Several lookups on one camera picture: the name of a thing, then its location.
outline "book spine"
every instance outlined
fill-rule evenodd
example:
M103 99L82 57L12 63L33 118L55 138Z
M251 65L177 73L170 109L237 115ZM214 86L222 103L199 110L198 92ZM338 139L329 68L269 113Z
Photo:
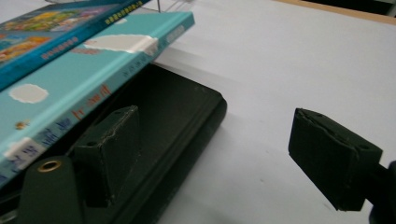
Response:
M7 151L5 153L6 159L0 163L0 188L57 142L64 134L79 123L81 119L85 118L109 97L112 92L116 91L143 67L151 63L166 47L194 24L192 14L188 18L181 19L182 21L179 22L174 21L171 29L164 27L162 30L163 33L157 35L160 38L156 53L149 56L141 52L138 57L122 66L121 69L108 75L105 81L94 86L90 91L80 93L79 97L75 98L75 102L65 105L64 111L55 116L55 119L51 119L52 121L44 124L43 128L40 128L40 132L31 137L24 137L17 146Z
M127 16L130 12L143 6L149 0L130 0L117 6L94 21L80 25L75 30L61 35L31 52L25 53L17 60L11 61L0 69L0 91L28 76L40 66L62 55L91 36L107 28L107 26Z

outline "book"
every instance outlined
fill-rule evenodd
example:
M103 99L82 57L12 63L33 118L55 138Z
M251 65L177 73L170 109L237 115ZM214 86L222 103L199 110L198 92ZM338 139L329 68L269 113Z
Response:
M0 92L0 188L193 25L131 14Z
M54 4L0 24L0 91L149 0Z

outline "white cloud illustration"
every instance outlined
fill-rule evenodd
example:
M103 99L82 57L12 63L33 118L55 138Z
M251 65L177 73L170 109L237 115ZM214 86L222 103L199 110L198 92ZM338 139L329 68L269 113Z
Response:
M149 35L104 35L84 43L88 49L107 49L136 53L144 51L153 56L158 50L158 38Z
M47 98L49 93L41 87L33 84L24 84L9 92L14 100L22 103L36 104Z

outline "white surface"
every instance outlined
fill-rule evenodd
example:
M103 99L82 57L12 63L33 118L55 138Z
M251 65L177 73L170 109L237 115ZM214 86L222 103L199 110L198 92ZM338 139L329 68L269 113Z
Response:
M195 2L195 0L161 0L160 10L161 12L187 11L191 9L193 2ZM151 0L150 2L147 2L143 7L159 11L157 0Z
M33 0L0 1L0 19L24 4ZM220 91L229 108L159 223L368 223L371 205L336 212L288 143L303 107L381 147L384 166L396 160L396 26L271 0L191 10L196 25L156 63Z

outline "black mount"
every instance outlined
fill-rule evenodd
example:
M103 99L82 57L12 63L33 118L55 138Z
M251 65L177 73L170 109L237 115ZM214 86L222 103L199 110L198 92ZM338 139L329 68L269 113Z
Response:
M372 224L396 223L396 161L379 164L382 149L332 119L297 108L289 153L335 209L374 206Z

